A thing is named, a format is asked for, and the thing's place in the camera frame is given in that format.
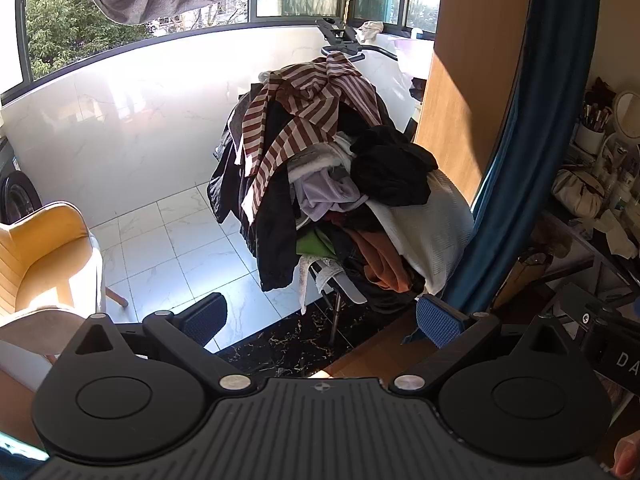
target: human hand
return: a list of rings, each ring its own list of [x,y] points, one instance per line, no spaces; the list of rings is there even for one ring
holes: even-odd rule
[[[622,480],[628,480],[640,462],[640,431],[624,436],[613,452],[614,464],[611,472]]]

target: clothes pile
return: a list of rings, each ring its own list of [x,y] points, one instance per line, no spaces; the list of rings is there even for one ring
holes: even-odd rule
[[[433,155],[340,52],[261,79],[231,112],[207,192],[219,223],[240,221],[262,290],[316,260],[377,312],[442,290],[473,218]]]

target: brown and white striped shirt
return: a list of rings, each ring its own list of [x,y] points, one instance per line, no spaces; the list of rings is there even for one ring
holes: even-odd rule
[[[267,103],[273,98],[294,117],[262,156]],[[340,102],[356,110],[369,126],[381,124],[376,89],[341,52],[270,73],[242,120],[244,174],[256,175],[242,201],[249,224],[254,222],[264,191],[278,167],[307,146],[334,138]]]

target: yellow armchair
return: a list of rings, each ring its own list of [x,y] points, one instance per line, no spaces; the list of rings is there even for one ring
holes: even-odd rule
[[[0,224],[0,340],[60,354],[85,318],[104,311],[105,292],[100,248],[71,204]]]

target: black marble floor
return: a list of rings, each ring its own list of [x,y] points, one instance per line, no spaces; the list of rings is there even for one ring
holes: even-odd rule
[[[366,304],[345,304],[334,344],[329,345],[333,311],[322,299],[217,355],[254,378],[309,377],[362,344],[402,313],[380,315]]]

